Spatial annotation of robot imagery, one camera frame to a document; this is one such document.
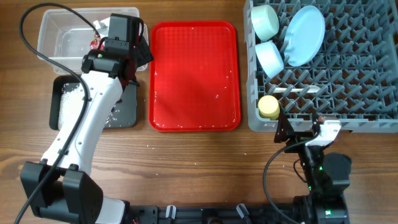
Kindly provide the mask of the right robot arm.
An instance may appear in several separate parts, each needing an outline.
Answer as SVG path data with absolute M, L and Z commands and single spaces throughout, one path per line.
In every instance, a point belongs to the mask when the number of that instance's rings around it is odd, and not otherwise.
M 351 159 L 340 153 L 325 154 L 341 129 L 334 116 L 316 115 L 310 132 L 295 131 L 284 114 L 278 116 L 274 142 L 285 142 L 285 153 L 298 154 L 308 195 L 296 196 L 292 223 L 349 223 L 344 191 L 349 187 Z

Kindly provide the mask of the large light blue plate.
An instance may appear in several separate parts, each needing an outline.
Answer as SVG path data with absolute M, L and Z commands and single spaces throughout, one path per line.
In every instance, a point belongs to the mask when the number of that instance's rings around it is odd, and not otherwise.
M 287 63 L 299 67 L 311 61 L 320 50 L 325 36 L 325 18 L 315 6 L 301 8 L 292 18 L 284 42 Z

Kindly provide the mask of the white rice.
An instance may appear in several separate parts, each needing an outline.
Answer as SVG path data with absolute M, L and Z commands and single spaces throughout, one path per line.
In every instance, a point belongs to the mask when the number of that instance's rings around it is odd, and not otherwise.
M 62 86 L 56 130 L 61 130 L 64 124 L 76 121 L 83 106 L 83 97 L 80 83 L 66 83 Z

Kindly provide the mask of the red candy wrapper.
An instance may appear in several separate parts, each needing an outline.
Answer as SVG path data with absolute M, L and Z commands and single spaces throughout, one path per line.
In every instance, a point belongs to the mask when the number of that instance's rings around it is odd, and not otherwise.
M 101 43 L 101 37 L 95 37 L 91 42 L 90 42 L 90 49 L 102 49 L 103 44 Z

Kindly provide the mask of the green bowl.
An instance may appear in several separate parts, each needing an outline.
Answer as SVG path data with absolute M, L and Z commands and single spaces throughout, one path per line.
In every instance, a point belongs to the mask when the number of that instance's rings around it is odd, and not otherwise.
M 279 19 L 273 7 L 261 5 L 251 10 L 251 22 L 258 38 L 268 41 L 279 31 Z

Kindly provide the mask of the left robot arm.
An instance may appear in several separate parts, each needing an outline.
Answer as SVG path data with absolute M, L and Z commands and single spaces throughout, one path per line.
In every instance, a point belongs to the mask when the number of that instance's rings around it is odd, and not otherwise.
M 123 223 L 129 202 L 104 196 L 90 177 L 94 151 L 113 106 L 136 70 L 154 58 L 139 17 L 112 14 L 108 36 L 83 57 L 82 74 L 72 72 L 83 90 L 83 104 L 74 124 L 64 124 L 40 162 L 26 162 L 21 182 L 35 216 L 67 223 Z

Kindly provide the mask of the white plastic spoon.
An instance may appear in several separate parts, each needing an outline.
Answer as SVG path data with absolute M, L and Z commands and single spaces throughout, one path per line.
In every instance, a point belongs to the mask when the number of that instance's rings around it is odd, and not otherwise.
M 305 88 L 275 88 L 274 93 L 300 93 L 300 92 L 306 92 L 306 93 L 316 93 L 320 90 L 320 87 L 315 86 L 315 85 L 310 85 Z

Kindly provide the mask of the small light blue bowl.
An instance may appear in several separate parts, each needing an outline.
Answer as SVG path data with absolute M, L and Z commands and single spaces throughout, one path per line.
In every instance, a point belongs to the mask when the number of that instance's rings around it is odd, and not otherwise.
M 272 41 L 255 46 L 257 59 L 269 78 L 274 78 L 284 69 L 284 62 L 278 48 Z

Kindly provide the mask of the yellow cup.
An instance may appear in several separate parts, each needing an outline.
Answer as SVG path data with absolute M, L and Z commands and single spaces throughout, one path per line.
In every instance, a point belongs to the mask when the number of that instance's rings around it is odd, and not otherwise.
M 280 106 L 278 100 L 274 96 L 266 95 L 261 97 L 257 107 L 259 109 L 259 115 L 262 118 L 276 120 L 279 117 Z

